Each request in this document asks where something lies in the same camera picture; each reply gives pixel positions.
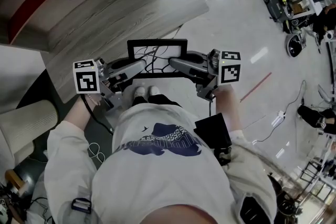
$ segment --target black-and-white marker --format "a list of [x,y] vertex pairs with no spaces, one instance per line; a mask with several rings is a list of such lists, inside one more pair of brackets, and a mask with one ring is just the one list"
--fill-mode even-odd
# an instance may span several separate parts
[[78,94],[100,93],[98,68],[93,59],[74,62],[73,75]]
[[240,53],[237,51],[222,51],[218,66],[218,86],[239,81]]

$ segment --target red line on floor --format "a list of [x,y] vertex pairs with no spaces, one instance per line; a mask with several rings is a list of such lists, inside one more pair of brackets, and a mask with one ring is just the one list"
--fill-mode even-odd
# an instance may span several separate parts
[[242,102],[245,98],[247,98],[254,90],[256,90],[270,75],[272,72],[268,73],[257,85],[255,85],[243,98],[241,98],[240,102]]

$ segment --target electronic device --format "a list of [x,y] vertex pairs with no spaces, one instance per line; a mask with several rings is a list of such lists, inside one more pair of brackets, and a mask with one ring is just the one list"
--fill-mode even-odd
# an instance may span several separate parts
[[287,0],[264,0],[264,2],[273,21],[283,23],[293,18],[293,10]]
[[194,132],[214,151],[221,166],[231,161],[231,138],[221,113],[196,121]]

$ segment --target person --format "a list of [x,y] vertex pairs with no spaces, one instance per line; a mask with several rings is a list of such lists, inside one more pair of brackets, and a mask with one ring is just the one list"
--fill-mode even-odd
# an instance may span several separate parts
[[[233,143],[223,167],[193,132],[195,116],[157,87],[147,102],[139,87],[118,120],[112,155],[96,170],[83,132],[90,114],[78,99],[47,142],[45,187],[55,223],[273,223],[275,191],[243,136],[233,89],[215,95]],[[86,97],[92,110],[95,98]],[[90,214],[71,208],[83,198]]]
[[336,134],[335,113],[332,109],[325,109],[319,112],[305,105],[300,105],[298,114],[310,126],[320,128],[328,134]]
[[307,26],[308,25],[312,25],[312,30],[316,33],[316,41],[318,45],[320,45],[326,32],[328,30],[335,30],[336,4],[325,7],[319,15],[311,15],[307,22]]

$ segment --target white wire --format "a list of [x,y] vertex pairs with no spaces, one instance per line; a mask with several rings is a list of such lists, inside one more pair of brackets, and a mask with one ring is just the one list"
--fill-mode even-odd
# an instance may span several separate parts
[[[92,151],[92,149],[90,148],[90,146],[91,145],[97,145],[98,146],[98,150],[97,150],[97,153],[95,154],[95,153],[93,153],[93,151]],[[97,143],[91,143],[90,145],[89,145],[89,151],[91,152],[91,154],[93,155],[92,157],[90,157],[91,159],[92,158],[97,158],[97,160],[100,162],[100,163],[103,163],[103,162],[105,162],[105,155],[104,155],[104,153],[103,152],[100,152],[100,146],[97,144]],[[99,154],[101,154],[102,155],[102,157],[103,157],[103,160],[101,160],[100,158],[99,158]]]

